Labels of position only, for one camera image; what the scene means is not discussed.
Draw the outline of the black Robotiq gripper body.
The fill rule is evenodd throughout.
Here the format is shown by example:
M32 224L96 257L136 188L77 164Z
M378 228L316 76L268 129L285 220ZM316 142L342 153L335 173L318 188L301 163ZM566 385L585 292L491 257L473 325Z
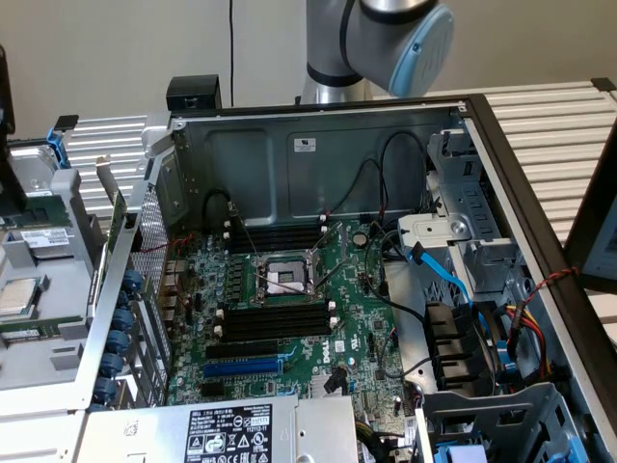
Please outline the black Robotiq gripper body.
M14 110L7 54L3 46L0 46L0 99L1 136L6 138L14 134Z

